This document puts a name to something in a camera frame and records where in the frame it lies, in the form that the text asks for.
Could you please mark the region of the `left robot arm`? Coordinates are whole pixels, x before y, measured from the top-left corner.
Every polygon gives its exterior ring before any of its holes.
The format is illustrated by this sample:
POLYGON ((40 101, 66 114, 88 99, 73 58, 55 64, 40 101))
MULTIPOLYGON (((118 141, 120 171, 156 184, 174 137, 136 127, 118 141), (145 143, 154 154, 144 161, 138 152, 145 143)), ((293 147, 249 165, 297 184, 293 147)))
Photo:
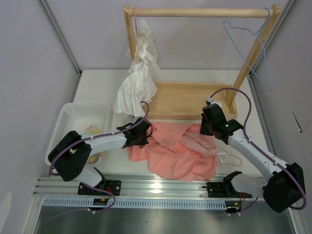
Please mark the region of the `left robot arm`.
POLYGON ((93 194, 105 194, 107 180, 99 169, 87 164, 89 157, 103 151, 144 146, 151 136, 149 130, 152 124, 140 117, 112 133, 83 137, 77 131, 70 131, 52 149, 47 160, 63 181, 77 180, 93 194))

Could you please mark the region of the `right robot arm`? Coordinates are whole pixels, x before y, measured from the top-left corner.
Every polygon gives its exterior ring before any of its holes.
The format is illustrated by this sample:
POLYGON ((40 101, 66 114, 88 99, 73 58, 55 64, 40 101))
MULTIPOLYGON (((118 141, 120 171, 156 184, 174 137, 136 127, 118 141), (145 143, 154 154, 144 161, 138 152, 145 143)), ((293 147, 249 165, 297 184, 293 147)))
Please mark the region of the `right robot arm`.
POLYGON ((299 200, 299 209, 307 205, 304 174, 297 164, 289 164, 252 141, 244 127, 235 119, 226 120, 218 104, 209 104, 202 109, 200 133, 214 136, 241 153, 261 173, 261 177, 246 175, 242 172, 229 174, 224 178, 223 193, 235 196, 247 193, 265 200, 275 212, 282 212, 299 200))

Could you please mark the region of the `pink skirt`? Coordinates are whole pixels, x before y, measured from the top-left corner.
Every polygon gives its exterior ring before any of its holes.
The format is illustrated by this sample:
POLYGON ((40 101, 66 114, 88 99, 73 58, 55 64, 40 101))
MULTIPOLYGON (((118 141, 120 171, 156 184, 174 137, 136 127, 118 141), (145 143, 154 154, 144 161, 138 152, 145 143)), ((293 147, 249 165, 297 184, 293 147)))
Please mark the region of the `pink skirt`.
POLYGON ((215 176, 217 149, 199 124, 152 123, 148 143, 128 148, 132 162, 147 161, 152 173, 170 180, 208 180, 215 176))

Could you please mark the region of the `pink wire hanger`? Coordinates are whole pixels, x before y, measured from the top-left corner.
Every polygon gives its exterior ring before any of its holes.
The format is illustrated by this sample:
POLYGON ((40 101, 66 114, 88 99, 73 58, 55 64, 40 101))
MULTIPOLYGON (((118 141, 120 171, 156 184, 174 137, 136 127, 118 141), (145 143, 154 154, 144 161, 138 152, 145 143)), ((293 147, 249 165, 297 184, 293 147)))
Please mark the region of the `pink wire hanger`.
POLYGON ((233 155, 229 154, 224 148, 216 146, 217 148, 217 162, 223 165, 240 167, 242 165, 242 160, 233 155))

